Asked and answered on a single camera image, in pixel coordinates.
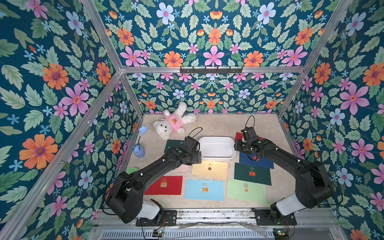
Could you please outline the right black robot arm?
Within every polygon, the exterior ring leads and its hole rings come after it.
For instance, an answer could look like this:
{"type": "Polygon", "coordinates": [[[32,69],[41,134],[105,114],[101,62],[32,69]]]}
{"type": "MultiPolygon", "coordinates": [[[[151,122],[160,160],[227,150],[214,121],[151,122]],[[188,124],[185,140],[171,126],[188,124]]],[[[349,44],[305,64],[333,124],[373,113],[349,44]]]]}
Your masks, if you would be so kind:
{"type": "Polygon", "coordinates": [[[312,209],[334,195],[335,190],[320,162],[308,162],[281,149],[272,141],[260,138],[253,127],[241,130],[243,139],[237,140],[235,150],[267,159],[295,178],[295,191],[271,205],[271,209],[287,216],[303,209],[312,209]]]}

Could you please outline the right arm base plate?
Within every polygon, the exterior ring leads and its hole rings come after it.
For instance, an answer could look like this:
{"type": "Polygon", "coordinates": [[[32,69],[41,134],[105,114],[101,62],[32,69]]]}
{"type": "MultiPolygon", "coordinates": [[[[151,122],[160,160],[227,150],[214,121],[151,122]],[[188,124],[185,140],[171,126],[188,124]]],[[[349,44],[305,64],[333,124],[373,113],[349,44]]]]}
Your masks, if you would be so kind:
{"type": "Polygon", "coordinates": [[[252,208],[258,226],[296,226],[297,220],[294,214],[283,216],[271,209],[252,208]]]}

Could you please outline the yellow envelope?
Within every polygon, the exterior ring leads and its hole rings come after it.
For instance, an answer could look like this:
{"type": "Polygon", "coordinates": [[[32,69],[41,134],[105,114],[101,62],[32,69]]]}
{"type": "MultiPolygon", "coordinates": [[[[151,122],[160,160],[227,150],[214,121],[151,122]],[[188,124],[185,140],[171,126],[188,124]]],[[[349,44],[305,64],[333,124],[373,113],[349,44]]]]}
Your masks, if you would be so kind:
{"type": "Polygon", "coordinates": [[[228,178],[228,164],[216,161],[202,161],[200,164],[193,165],[191,174],[225,180],[228,178]]]}

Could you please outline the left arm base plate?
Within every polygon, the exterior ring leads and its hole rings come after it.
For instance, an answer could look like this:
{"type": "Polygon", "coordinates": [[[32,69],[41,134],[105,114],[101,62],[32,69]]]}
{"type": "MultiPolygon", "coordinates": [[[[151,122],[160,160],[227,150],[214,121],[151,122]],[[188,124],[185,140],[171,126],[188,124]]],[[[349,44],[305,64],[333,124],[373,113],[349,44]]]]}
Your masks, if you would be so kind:
{"type": "Polygon", "coordinates": [[[138,218],[136,221],[137,227],[168,227],[175,226],[177,223],[178,211],[176,210],[164,210],[153,219],[138,218]]]}

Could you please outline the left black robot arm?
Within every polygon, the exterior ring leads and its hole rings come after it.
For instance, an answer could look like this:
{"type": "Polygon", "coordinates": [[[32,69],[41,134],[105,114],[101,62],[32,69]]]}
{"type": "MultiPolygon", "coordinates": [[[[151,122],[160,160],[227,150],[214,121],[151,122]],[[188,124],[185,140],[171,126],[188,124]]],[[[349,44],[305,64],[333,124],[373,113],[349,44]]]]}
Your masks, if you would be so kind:
{"type": "Polygon", "coordinates": [[[171,147],[159,159],[132,174],[120,173],[107,192],[106,204],[123,223],[128,224],[139,216],[144,193],[157,180],[181,165],[202,163],[200,144],[192,137],[177,147],[171,147]]]}

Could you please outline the white plastic storage box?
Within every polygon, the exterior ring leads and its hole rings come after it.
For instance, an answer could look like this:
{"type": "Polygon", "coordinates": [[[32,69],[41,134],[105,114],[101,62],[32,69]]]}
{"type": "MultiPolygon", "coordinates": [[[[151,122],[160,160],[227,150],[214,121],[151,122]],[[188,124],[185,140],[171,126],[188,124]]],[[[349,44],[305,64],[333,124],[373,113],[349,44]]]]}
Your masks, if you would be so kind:
{"type": "Polygon", "coordinates": [[[235,141],[230,137],[202,137],[199,143],[203,159],[229,161],[236,156],[235,141]]]}

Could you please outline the light blue envelope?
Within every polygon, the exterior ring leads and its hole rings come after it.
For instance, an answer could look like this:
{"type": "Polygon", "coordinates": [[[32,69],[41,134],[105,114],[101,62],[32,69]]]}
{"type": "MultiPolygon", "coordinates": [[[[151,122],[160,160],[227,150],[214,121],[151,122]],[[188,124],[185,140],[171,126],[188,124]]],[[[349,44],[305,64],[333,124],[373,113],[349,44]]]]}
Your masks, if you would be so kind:
{"type": "Polygon", "coordinates": [[[224,183],[221,181],[187,180],[185,199],[224,201],[224,183]]]}

